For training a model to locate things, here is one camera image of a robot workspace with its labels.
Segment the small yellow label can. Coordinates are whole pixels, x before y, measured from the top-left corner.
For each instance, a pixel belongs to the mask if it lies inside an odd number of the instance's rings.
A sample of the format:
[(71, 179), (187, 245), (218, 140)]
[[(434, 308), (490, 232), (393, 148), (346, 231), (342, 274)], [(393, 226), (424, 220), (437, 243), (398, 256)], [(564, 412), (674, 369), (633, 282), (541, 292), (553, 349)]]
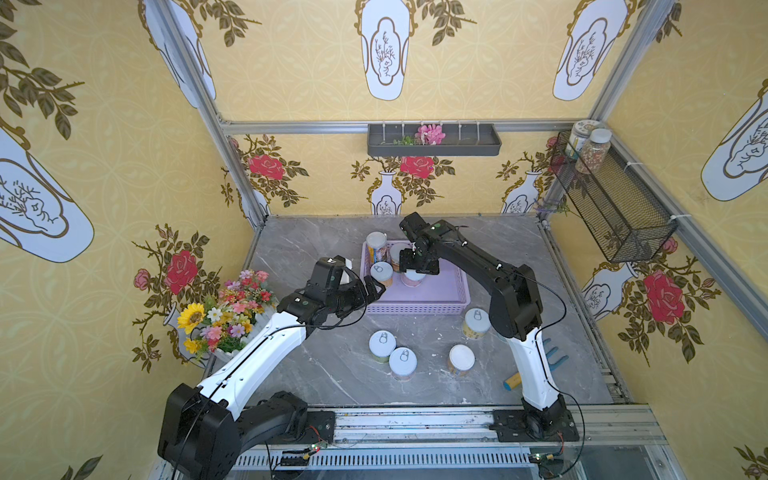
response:
[(393, 283), (394, 269), (388, 262), (376, 262), (370, 267), (370, 275), (386, 288), (390, 288)]

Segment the tall colourful mixed-food can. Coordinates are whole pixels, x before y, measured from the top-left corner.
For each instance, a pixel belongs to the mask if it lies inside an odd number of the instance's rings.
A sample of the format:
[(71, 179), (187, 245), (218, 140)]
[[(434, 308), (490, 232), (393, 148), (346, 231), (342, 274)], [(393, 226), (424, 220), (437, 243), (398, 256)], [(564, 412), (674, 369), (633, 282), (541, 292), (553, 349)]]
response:
[(374, 231), (367, 235), (366, 246), (371, 264), (388, 261), (388, 237), (385, 233)]

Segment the orange can plain white lid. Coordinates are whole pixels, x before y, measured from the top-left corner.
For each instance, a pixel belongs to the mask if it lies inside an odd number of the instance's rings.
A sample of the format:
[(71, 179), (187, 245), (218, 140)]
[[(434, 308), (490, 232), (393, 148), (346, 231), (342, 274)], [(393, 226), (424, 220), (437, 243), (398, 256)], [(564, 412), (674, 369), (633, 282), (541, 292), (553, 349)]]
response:
[(448, 353), (448, 368), (452, 374), (466, 375), (475, 365), (476, 356), (473, 350), (463, 344), (451, 347)]

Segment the yellow peach can white lid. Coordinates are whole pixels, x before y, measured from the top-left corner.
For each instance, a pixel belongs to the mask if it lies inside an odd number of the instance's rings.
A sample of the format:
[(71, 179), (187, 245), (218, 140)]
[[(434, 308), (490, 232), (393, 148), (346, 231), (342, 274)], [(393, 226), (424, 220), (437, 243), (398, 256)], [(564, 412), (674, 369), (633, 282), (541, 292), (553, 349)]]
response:
[(393, 242), (389, 246), (389, 263), (395, 272), (401, 271), (400, 255), (403, 251), (411, 250), (412, 245), (408, 241)]

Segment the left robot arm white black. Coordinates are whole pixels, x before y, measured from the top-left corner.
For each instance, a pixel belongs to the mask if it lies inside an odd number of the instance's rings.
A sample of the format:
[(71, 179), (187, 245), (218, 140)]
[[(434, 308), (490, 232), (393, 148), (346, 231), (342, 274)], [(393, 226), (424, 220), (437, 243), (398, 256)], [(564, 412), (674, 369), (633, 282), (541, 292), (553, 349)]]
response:
[(312, 333), (363, 313), (386, 287), (359, 276), (342, 256), (319, 259), (306, 285), (285, 296), (256, 338), (197, 386), (180, 384), (169, 395), (158, 444), (174, 474), (223, 479), (238, 457), (274, 439), (300, 439), (307, 429), (305, 401), (280, 391), (252, 406), (256, 390), (280, 362)]

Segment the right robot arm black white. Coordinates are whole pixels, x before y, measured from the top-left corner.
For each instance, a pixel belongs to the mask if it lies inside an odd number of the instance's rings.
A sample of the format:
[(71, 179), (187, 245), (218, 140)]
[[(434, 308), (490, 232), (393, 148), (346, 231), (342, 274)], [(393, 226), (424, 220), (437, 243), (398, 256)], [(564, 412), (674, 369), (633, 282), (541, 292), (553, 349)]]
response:
[(507, 340), (520, 374), (523, 422), (536, 440), (580, 438), (565, 393), (552, 378), (541, 337), (543, 302), (539, 282), (527, 265), (504, 262), (469, 241), (446, 220), (427, 223), (414, 212), (399, 223), (412, 249), (400, 254), (400, 265), (425, 275), (440, 273), (448, 261), (490, 295), (489, 321)]

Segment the lilac perforated plastic basket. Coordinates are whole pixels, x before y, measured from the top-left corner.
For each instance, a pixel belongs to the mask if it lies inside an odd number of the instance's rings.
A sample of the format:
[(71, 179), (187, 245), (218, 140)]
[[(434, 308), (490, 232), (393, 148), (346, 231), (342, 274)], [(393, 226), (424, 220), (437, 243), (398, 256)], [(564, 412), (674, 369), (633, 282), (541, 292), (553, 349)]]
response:
[(467, 275), (447, 260), (440, 260), (440, 273), (427, 275), (418, 286), (403, 283), (395, 273), (393, 283), (368, 306), (370, 314), (459, 315), (470, 304)]

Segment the white picket fence planter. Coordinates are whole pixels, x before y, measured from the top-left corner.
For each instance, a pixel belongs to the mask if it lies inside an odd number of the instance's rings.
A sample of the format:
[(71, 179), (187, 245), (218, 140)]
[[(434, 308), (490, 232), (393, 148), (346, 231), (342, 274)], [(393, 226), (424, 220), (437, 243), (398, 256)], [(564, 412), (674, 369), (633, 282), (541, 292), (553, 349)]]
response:
[(251, 341), (253, 341), (258, 337), (258, 335), (267, 326), (271, 317), (275, 313), (276, 313), (275, 306), (273, 305), (266, 306), (263, 313), (255, 314), (253, 318), (249, 320), (250, 330), (248, 332), (246, 332), (243, 336), (235, 340), (223, 339), (223, 342), (225, 345), (224, 349), (217, 347), (212, 353), (213, 357), (222, 362), (230, 361), (240, 351), (242, 351)]

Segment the pink purple label can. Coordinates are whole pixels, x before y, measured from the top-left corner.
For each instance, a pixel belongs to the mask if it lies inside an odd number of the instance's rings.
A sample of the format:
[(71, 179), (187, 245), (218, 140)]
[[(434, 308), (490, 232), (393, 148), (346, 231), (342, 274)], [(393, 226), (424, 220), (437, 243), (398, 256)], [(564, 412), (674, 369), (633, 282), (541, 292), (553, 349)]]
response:
[(416, 371), (418, 359), (408, 347), (398, 347), (389, 355), (388, 364), (395, 379), (408, 380)]

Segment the pink flower on shelf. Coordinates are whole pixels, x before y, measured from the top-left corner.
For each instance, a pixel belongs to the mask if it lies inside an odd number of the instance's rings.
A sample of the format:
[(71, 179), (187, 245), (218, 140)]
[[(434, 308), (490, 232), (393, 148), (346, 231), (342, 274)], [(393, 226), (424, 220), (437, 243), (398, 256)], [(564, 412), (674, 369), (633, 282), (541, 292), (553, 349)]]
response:
[(440, 124), (421, 125), (415, 135), (415, 142), (420, 145), (440, 145), (446, 138)]

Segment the artificial flower bouquet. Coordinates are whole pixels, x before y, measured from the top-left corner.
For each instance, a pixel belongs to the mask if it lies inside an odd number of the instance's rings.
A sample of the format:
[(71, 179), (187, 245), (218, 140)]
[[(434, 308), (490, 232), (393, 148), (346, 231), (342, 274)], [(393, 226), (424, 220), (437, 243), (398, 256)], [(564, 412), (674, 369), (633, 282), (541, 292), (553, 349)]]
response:
[(269, 288), (269, 278), (263, 270), (243, 270), (215, 296), (186, 306), (177, 320), (184, 337), (183, 352), (202, 358), (242, 350), (275, 312), (276, 296)]

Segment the spice jar white lid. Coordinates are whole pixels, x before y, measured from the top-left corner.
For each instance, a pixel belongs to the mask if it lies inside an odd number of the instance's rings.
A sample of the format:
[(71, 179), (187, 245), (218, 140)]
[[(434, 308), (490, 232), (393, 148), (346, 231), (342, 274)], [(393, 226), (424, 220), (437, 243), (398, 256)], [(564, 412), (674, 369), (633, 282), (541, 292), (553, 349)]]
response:
[(594, 129), (579, 151), (576, 170), (582, 174), (596, 173), (610, 150), (612, 131), (606, 128)]

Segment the spice jar behind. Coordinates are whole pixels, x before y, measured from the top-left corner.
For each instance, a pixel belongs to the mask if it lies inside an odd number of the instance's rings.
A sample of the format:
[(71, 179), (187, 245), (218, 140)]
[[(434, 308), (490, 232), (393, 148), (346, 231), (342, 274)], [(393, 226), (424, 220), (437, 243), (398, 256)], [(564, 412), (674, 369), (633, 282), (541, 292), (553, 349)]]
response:
[(584, 119), (577, 121), (571, 129), (569, 139), (566, 143), (566, 156), (575, 158), (584, 143), (590, 138), (592, 131), (601, 127), (602, 123), (597, 120)]

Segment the dark grey wall shelf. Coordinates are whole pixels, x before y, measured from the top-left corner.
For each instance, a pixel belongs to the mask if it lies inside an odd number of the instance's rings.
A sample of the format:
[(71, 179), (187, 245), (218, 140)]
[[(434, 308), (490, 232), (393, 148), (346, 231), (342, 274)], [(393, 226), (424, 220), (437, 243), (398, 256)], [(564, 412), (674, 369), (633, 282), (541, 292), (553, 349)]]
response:
[(372, 157), (498, 156), (502, 140), (493, 123), (369, 123), (367, 153)]

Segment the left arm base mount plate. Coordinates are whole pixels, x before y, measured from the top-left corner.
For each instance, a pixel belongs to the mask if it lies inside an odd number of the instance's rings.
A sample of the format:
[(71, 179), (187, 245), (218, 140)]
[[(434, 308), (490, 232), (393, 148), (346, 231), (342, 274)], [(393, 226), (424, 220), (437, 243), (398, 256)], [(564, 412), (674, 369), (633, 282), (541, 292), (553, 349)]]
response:
[(272, 445), (309, 445), (317, 442), (332, 443), (335, 436), (336, 413), (331, 410), (311, 410), (305, 426), (295, 433), (286, 433), (268, 441)]

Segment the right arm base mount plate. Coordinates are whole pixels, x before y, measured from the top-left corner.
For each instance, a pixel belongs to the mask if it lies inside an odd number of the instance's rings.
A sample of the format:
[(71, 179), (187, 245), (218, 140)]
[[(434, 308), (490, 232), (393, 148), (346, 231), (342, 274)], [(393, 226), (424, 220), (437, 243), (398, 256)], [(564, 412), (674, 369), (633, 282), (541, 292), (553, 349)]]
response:
[(581, 439), (569, 410), (543, 417), (524, 410), (494, 410), (489, 429), (499, 442), (576, 442)]

